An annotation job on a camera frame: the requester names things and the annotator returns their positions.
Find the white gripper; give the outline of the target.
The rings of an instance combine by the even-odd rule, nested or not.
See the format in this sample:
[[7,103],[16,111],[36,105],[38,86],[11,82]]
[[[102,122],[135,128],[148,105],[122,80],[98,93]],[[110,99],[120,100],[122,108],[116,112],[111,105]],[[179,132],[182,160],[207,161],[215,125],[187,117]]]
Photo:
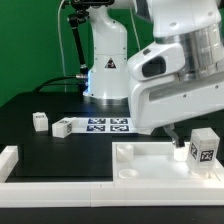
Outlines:
[[130,73],[129,110],[136,129],[164,126],[177,148],[184,138],[172,123],[224,109],[224,60],[211,73],[183,81],[184,50],[178,43],[152,43],[128,60]]

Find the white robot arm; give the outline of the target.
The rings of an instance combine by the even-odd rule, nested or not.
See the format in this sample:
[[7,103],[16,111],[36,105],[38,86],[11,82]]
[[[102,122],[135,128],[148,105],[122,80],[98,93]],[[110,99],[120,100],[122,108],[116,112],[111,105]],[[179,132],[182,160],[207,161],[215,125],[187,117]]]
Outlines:
[[[65,0],[74,38],[91,22],[94,65],[88,69],[78,47],[86,101],[126,101],[134,127],[151,134],[162,127],[178,147],[173,124],[224,109],[224,43],[220,0]],[[126,57],[125,28],[107,9],[132,6],[153,24],[154,42]]]

